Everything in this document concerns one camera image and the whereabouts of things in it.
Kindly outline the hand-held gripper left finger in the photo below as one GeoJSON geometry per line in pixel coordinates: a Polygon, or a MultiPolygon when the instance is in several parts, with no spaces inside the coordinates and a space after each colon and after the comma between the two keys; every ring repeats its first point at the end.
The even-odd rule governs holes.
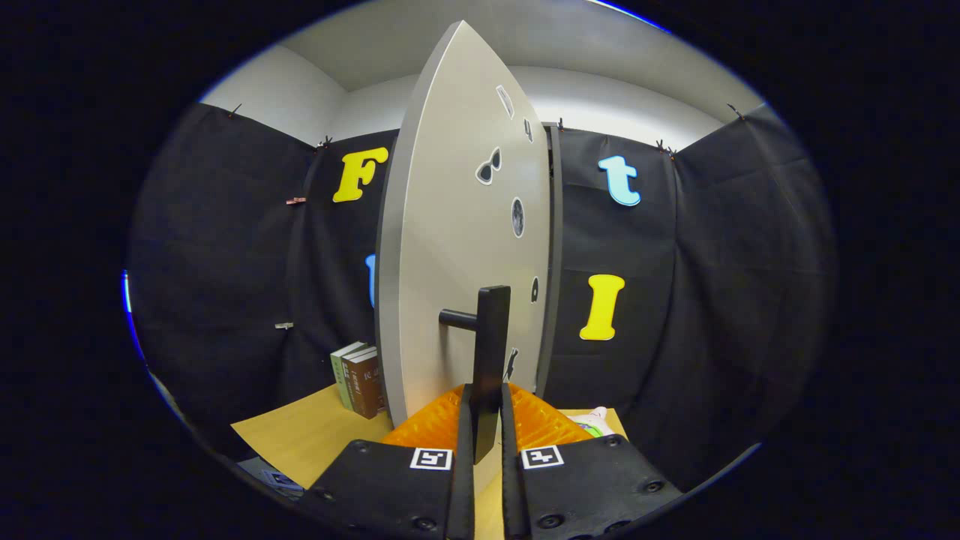
{"type": "Polygon", "coordinates": [[[473,539],[473,387],[460,393],[455,450],[354,439],[306,488],[298,511],[332,539],[473,539]]]}

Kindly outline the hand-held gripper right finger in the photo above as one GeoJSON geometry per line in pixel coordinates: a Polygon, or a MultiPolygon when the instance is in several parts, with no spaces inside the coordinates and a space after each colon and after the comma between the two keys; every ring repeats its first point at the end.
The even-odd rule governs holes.
{"type": "Polygon", "coordinates": [[[503,383],[501,392],[507,539],[620,539],[682,502],[621,434],[521,448],[513,389],[503,383]]]}

